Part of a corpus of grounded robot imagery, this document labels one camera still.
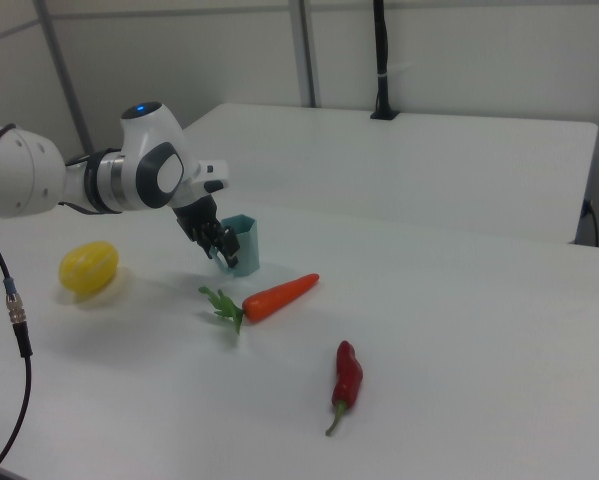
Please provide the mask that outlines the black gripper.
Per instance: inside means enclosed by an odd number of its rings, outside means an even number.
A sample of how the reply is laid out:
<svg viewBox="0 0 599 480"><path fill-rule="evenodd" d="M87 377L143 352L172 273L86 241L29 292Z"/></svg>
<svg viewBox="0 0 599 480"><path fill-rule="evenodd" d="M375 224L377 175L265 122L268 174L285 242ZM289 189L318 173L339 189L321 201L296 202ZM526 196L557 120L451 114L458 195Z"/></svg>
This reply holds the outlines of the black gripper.
<svg viewBox="0 0 599 480"><path fill-rule="evenodd" d="M227 266L236 266L239 262L240 244L235 230L231 226L223 227L217 219L217 205L211 195L185 207L174 208L177 223L194 243L212 258L211 250L216 248L223 256Z"/></svg>

